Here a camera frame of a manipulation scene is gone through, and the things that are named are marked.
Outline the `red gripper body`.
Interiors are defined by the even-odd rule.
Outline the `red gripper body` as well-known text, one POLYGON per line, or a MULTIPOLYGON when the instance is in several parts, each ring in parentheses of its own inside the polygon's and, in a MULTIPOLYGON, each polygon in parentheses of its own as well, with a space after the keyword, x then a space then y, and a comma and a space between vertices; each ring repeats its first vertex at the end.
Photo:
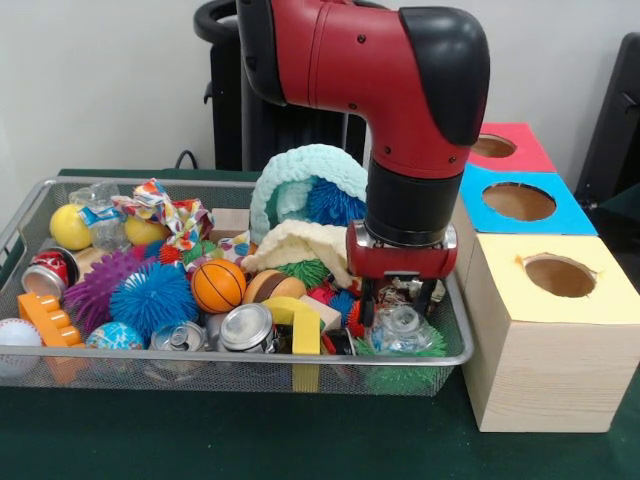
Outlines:
POLYGON ((409 276, 419 279, 447 277, 455 267, 457 232, 449 224, 441 242, 427 247, 395 247, 372 237, 363 222, 352 222, 346 230, 348 269, 366 279, 409 276))

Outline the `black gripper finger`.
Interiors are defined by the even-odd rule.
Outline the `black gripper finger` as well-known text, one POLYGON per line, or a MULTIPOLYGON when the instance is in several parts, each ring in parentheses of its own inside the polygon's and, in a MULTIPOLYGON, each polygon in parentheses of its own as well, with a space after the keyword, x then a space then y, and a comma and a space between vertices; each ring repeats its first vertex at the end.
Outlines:
POLYGON ((375 280, 364 278, 362 280, 359 323, 365 328, 369 328, 373 324, 375 317, 375 305, 375 280))
POLYGON ((425 318, 429 316, 431 299, 437 284, 437 279, 425 279, 416 297, 416 312, 425 318))

